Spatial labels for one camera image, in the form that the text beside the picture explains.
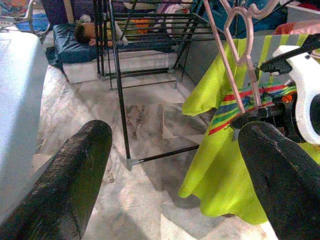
pink fabric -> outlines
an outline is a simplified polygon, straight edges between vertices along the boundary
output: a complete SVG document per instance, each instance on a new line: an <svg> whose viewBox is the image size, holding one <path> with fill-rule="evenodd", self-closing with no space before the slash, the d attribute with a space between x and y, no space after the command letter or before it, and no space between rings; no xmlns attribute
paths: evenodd
<svg viewBox="0 0 320 240"><path fill-rule="evenodd" d="M318 33L320 33L320 19L281 24L276 28L274 32L275 35L318 34Z"/></svg>

chair leg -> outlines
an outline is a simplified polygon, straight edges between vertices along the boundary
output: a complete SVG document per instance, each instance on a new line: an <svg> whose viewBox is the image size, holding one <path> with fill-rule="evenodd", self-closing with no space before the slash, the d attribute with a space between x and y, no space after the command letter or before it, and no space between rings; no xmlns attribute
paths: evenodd
<svg viewBox="0 0 320 240"><path fill-rule="evenodd" d="M36 34L35 29L34 29L34 25L32 23L32 19L29 20L29 27L30 27L30 32L33 34Z"/></svg>

person lying down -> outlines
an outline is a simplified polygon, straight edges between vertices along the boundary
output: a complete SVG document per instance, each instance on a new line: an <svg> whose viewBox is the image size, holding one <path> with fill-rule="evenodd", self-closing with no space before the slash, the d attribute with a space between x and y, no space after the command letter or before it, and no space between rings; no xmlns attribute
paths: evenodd
<svg viewBox="0 0 320 240"><path fill-rule="evenodd" d="M81 44L96 45L95 24L92 22L77 24L74 29L74 36ZM110 40L108 41L108 47L112 47L112 41Z"/></svg>

